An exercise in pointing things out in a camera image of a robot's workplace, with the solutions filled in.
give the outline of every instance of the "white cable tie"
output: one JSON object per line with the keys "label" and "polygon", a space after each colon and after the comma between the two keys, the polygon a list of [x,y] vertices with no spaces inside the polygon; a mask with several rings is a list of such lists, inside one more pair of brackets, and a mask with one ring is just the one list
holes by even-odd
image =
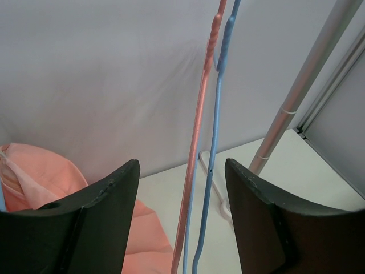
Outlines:
{"label": "white cable tie", "polygon": [[285,110],[283,107],[281,107],[281,111],[283,111],[283,112],[285,112],[285,113],[287,113],[287,114],[289,114],[289,115],[294,115],[294,114],[296,114],[296,113],[297,113],[297,111],[290,112],[290,111],[288,111],[288,110]]}

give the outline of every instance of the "blue rod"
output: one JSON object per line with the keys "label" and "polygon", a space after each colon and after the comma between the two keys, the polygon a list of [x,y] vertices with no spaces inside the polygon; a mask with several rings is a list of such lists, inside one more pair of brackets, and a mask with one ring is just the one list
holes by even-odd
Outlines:
{"label": "blue rod", "polygon": [[184,241],[184,257],[182,259],[182,274],[188,273],[188,255],[189,255],[189,232],[190,232],[190,219],[192,215],[192,208],[193,208],[193,198],[194,198],[194,191],[195,191],[195,182],[196,182],[196,170],[198,167],[198,154],[196,155],[196,164],[194,167],[194,174],[193,174],[193,181],[192,181],[192,193],[190,196],[189,201],[189,209],[188,209],[188,219],[186,221],[186,232],[185,232],[185,241]]}
{"label": "blue rod", "polygon": [[216,102],[214,106],[214,126],[213,126],[213,136],[212,145],[210,148],[209,164],[208,164],[208,174],[206,177],[205,194],[203,211],[201,215],[200,233],[198,247],[193,260],[193,274],[197,274],[198,262],[201,256],[201,252],[204,246],[205,231],[206,231],[206,221],[208,218],[209,209],[209,199],[210,199],[210,189],[212,188],[214,161],[217,152],[218,143],[218,132],[219,132],[219,120],[220,120],[220,104],[221,104],[221,90],[223,85],[223,77],[227,64],[227,55],[230,39],[232,36],[233,26],[236,21],[236,16],[238,8],[240,6],[241,0],[235,0],[233,5],[233,10],[231,16],[228,18],[226,26],[224,28],[221,52],[218,60],[215,60],[216,70],[218,71],[217,86],[216,86]]}

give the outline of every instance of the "black plastic piece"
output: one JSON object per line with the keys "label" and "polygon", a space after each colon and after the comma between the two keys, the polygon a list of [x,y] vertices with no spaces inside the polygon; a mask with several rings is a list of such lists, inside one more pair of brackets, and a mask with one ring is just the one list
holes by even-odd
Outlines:
{"label": "black plastic piece", "polygon": [[365,273],[365,210],[307,201],[233,159],[225,173],[242,273]]}
{"label": "black plastic piece", "polygon": [[0,212],[0,273],[120,274],[139,175],[130,160],[38,210]]}

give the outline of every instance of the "metal frame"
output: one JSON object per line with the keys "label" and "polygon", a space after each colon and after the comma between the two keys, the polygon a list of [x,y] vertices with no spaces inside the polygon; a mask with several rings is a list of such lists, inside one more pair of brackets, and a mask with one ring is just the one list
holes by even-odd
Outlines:
{"label": "metal frame", "polygon": [[300,121],[297,129],[301,134],[305,136],[305,132],[311,126],[313,121],[321,113],[327,102],[337,91],[338,87],[345,80],[348,73],[351,71],[355,63],[359,60],[360,56],[365,52],[365,26],[361,33],[356,38],[355,42],[351,45],[346,55],[342,58],[339,66],[336,68],[330,79],[323,86],[319,95],[310,106],[308,111],[304,114],[304,117]]}
{"label": "metal frame", "polygon": [[259,175],[363,0],[337,0],[249,170]]}

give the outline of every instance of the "gray panel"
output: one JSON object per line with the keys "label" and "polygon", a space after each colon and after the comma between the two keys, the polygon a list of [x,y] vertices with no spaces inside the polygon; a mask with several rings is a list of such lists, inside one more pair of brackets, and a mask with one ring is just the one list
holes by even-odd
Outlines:
{"label": "gray panel", "polygon": [[306,131],[311,144],[365,194],[365,55]]}

